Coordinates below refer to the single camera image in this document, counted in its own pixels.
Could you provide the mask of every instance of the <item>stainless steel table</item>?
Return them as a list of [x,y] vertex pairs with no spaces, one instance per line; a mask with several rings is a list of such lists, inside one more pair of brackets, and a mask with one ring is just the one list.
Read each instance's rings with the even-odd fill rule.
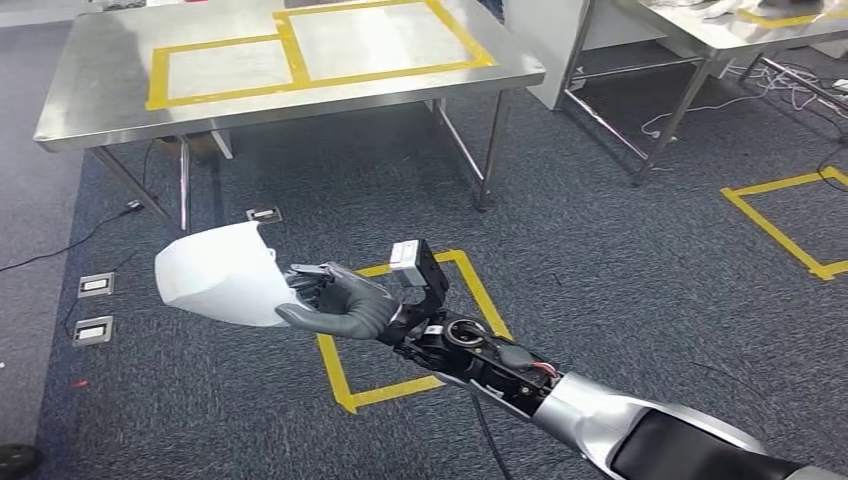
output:
[[[827,97],[831,102],[834,102],[834,105],[845,107],[846,111],[848,111],[848,105],[844,101],[834,98],[818,86],[794,75],[778,63],[763,57],[764,53],[769,51],[774,52],[786,48],[848,38],[848,21],[845,18],[824,18],[811,24],[768,28],[763,26],[762,22],[752,21],[751,15],[728,14],[719,18],[704,19],[694,14],[697,9],[702,8],[701,6],[671,7],[663,6],[661,5],[662,2],[652,0],[614,0],[615,4],[621,10],[631,15],[634,19],[651,25],[667,35],[670,41],[691,51],[694,55],[663,63],[626,66],[604,72],[580,73],[576,71],[576,68],[579,65],[579,57],[583,51],[586,35],[589,32],[589,22],[595,1],[584,0],[583,8],[580,12],[580,29],[577,34],[577,41],[574,44],[571,58],[566,67],[565,78],[557,99],[557,106],[558,108],[562,108],[566,99],[575,102],[594,120],[639,156],[642,164],[634,178],[635,185],[641,184],[648,172],[656,165],[660,154],[666,145],[668,145],[669,141],[671,141],[677,126],[680,124],[692,100],[695,99],[695,96],[698,94],[698,91],[701,89],[701,86],[704,84],[716,62],[726,62],[735,57],[756,55],[756,59],[745,74],[740,77],[740,80],[744,81],[747,79],[756,65],[763,64],[792,77],[793,80],[804,84],[819,95]],[[825,5],[837,1],[841,0],[824,0]],[[571,91],[573,82],[579,80],[622,75],[685,63],[696,64],[697,69],[649,153],[639,148],[607,119],[596,112],[588,103]]]
[[[513,88],[544,68],[476,0],[211,0],[86,15],[74,22],[35,141],[49,151],[92,148],[177,234],[190,230],[185,135],[432,101],[489,206]],[[450,123],[444,97],[497,91],[482,168]],[[107,148],[135,140],[182,142],[177,225]]]

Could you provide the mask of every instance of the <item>table top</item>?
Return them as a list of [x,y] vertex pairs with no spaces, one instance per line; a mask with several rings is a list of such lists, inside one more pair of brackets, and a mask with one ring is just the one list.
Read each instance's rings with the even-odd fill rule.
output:
[[[622,10],[694,53],[710,59],[729,59],[766,49],[801,47],[848,38],[848,20],[844,17],[820,18],[808,24],[769,28],[739,13],[712,19],[700,18],[697,11],[709,4],[674,7],[663,0],[615,1]],[[832,4],[840,1],[825,0],[825,8],[833,8]]]
[[212,0],[77,18],[35,141],[90,148],[544,78],[476,0],[286,8],[303,3]]

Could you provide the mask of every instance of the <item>white cable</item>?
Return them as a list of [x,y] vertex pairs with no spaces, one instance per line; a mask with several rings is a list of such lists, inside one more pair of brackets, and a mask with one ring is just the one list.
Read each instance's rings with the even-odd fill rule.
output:
[[[788,68],[787,70],[789,70],[790,72],[794,73],[795,75],[803,78],[804,80],[806,80],[810,83],[819,83],[818,77],[816,77],[816,75],[813,74],[812,72],[806,72],[806,71],[803,71],[803,70],[796,70],[796,69],[792,69],[792,68]],[[725,71],[725,73],[732,74],[732,75],[742,75],[745,71],[747,71],[747,69],[744,68],[744,67],[729,66],[729,67],[725,68],[724,71]],[[848,116],[846,116],[844,113],[842,113],[842,111],[840,110],[839,107],[820,99],[818,94],[810,91],[810,89],[808,89],[808,88],[803,87],[801,84],[793,82],[789,79],[783,78],[784,75],[785,75],[785,72],[781,72],[776,77],[773,77],[771,69],[769,69],[768,67],[760,67],[758,69],[753,70],[751,72],[751,75],[749,75],[748,78],[751,78],[751,79],[765,78],[766,80],[768,80],[769,82],[765,85],[763,85],[762,82],[760,82],[760,81],[756,82],[757,86],[763,88],[763,93],[761,93],[759,95],[751,95],[751,96],[746,96],[746,97],[734,98],[733,100],[729,100],[729,101],[724,102],[721,105],[717,105],[717,106],[708,105],[708,106],[704,106],[704,107],[689,108],[689,109],[686,110],[686,112],[688,113],[688,112],[698,112],[698,111],[701,111],[701,110],[719,110],[719,109],[722,109],[722,108],[724,108],[728,105],[732,105],[736,102],[741,102],[743,100],[755,100],[755,99],[758,99],[758,98],[763,98],[764,96],[766,96],[772,90],[790,90],[792,92],[792,94],[791,94],[792,98],[791,99],[792,99],[792,108],[793,109],[795,109],[797,111],[801,111],[801,110],[805,109],[810,103],[818,100],[819,103],[822,103],[823,105],[827,106],[828,108],[830,108],[831,110],[836,112],[836,114],[839,115],[840,117],[848,119]],[[802,103],[801,105],[798,105],[798,102],[796,101],[796,98],[795,98],[795,95],[796,95],[797,92],[809,93],[812,96],[810,98],[808,98],[807,100],[805,100],[804,103]],[[657,115],[653,119],[642,124],[642,127],[641,127],[642,133],[645,134],[645,135],[648,135],[649,137],[659,138],[661,133],[658,130],[648,131],[646,129],[648,128],[648,126],[652,125],[657,120],[660,120],[660,119],[665,118],[665,117],[669,117],[671,115],[672,115],[671,113],[664,113],[662,115]]]
[[[781,73],[780,75],[778,75],[778,76],[777,76],[777,78],[773,79],[773,80],[771,81],[771,83],[769,83],[769,84],[765,87],[765,90],[763,90],[763,93],[761,93],[761,94],[759,94],[759,95],[751,95],[751,96],[749,96],[749,97],[739,97],[739,98],[734,98],[733,100],[728,100],[727,102],[724,102],[724,103],[722,103],[721,105],[707,105],[707,106],[703,106],[703,107],[689,108],[689,109],[687,109],[687,110],[686,110],[686,112],[688,113],[688,112],[699,112],[699,111],[701,111],[701,110],[720,110],[720,109],[722,109],[722,108],[724,108],[724,107],[726,107],[726,106],[728,106],[728,105],[732,105],[732,104],[734,104],[734,103],[736,103],[736,102],[741,102],[741,101],[743,101],[743,100],[754,100],[754,99],[757,99],[757,98],[763,98],[764,96],[766,96],[766,94],[768,94],[768,92],[770,92],[771,90],[773,90],[773,86],[774,86],[774,84],[775,84],[778,80],[780,80],[780,79],[783,77],[783,75],[784,75],[784,74],[783,74],[783,73]],[[646,122],[646,123],[642,124],[642,128],[641,128],[642,133],[644,133],[645,135],[648,135],[648,136],[650,136],[650,137],[653,137],[653,138],[659,138],[659,137],[660,137],[660,132],[659,132],[658,130],[652,130],[652,131],[650,131],[650,132],[649,132],[649,131],[647,131],[647,130],[645,130],[645,129],[646,129],[649,125],[651,125],[652,123],[656,122],[657,120],[659,120],[659,119],[661,119],[661,118],[669,117],[669,116],[671,116],[671,115],[672,115],[671,113],[663,113],[662,115],[657,115],[656,117],[654,117],[654,118],[653,118],[653,119],[651,119],[650,121],[648,121],[648,122]]]

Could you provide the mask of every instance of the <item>yellow tape rectangle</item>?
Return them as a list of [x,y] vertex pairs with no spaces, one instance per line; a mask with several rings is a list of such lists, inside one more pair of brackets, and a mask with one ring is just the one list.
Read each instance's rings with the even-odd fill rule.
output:
[[795,27],[798,25],[809,25],[810,23],[821,21],[823,19],[828,18],[848,18],[848,7],[845,9],[834,9],[828,12],[823,12],[814,15],[801,15],[799,17],[788,17],[788,18],[768,18],[757,15],[756,13],[751,12],[750,10],[746,10],[744,8],[739,9],[736,13],[757,25],[764,28],[783,28],[783,27]]
[[737,190],[732,190],[730,188],[722,188],[721,193],[730,200],[739,210],[741,210],[745,215],[748,216],[754,223],[760,226],[763,230],[766,231],[769,235],[774,238],[777,243],[783,246],[789,253],[795,256],[798,260],[801,261],[807,268],[810,270],[810,273],[817,275],[822,280],[833,280],[834,275],[838,273],[848,272],[848,260],[832,263],[829,265],[822,265],[818,260],[812,257],[809,253],[807,253],[803,248],[801,248],[797,243],[795,243],[791,238],[789,238],[785,233],[781,232],[773,223],[768,221],[764,216],[760,214],[754,207],[752,207],[748,202],[742,199],[745,195],[755,195],[759,193],[772,192],[774,190],[779,190],[787,187],[794,187],[797,185],[803,185],[806,183],[821,181],[823,179],[832,178],[843,185],[848,186],[848,177],[842,174],[839,170],[834,167],[827,167],[823,169],[821,172],[816,173],[808,173],[806,175],[799,175],[797,177],[786,178],[783,180],[776,180],[774,182],[762,183],[759,185],[752,185],[750,187],[740,188]]
[[[497,335],[511,340],[512,335],[509,329],[504,324],[503,319],[501,319],[486,289],[483,288],[483,283],[480,281],[480,277],[477,276],[477,272],[474,270],[465,252],[462,250],[448,250],[447,252],[437,253],[435,258],[439,263],[454,262],[457,265],[463,281],[471,292],[471,296],[474,298],[480,311],[483,313],[483,318],[492,327],[492,331]],[[357,270],[356,273],[364,277],[376,277],[389,273],[389,266],[377,265]],[[333,390],[333,397],[339,405],[350,413],[355,414],[358,407],[412,395],[442,385],[442,382],[436,377],[428,375],[426,377],[352,394],[333,337],[319,334],[318,349],[321,351],[321,357],[327,369],[327,377],[330,381],[330,388]]]
[[[313,15],[326,12],[337,12],[343,10],[356,10],[362,8],[376,8],[395,5],[406,5],[422,3],[429,7],[432,13],[439,18],[445,27],[457,38],[460,44],[469,52],[471,60],[438,65],[426,65],[421,67],[406,68],[386,72],[364,73],[348,75],[337,78],[313,80],[309,76],[306,62],[303,58],[297,35],[291,24],[292,16]],[[381,0],[363,3],[342,3],[338,5],[326,5],[320,7],[302,7],[289,10],[273,12],[272,17],[276,23],[277,33],[257,37],[235,38],[215,42],[204,42],[187,45],[176,45],[161,47],[153,50],[153,59],[150,69],[150,86],[148,100],[145,104],[147,110],[158,110],[162,108],[194,105],[198,103],[216,102],[221,100],[232,100],[237,98],[252,97],[257,95],[270,95],[282,92],[306,90],[310,88],[324,88],[355,83],[385,80],[431,73],[443,73],[455,70],[466,70],[472,68],[483,68],[497,65],[495,59],[481,46],[474,37],[463,28],[463,26],[442,6],[439,0]],[[228,45],[240,45],[243,43],[279,40],[286,54],[289,70],[291,71],[291,83],[268,85],[264,87],[245,88],[217,92],[202,95],[192,95],[179,98],[168,96],[168,70],[169,56],[172,53],[202,50],[206,48],[217,48]]]

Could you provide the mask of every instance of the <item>red wire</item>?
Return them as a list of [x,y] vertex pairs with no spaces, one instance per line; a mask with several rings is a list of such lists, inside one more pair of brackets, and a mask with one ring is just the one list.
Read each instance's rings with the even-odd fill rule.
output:
[[540,370],[543,370],[545,373],[548,374],[548,376],[556,377],[556,370],[554,370],[552,366],[541,362],[533,362],[532,365]]

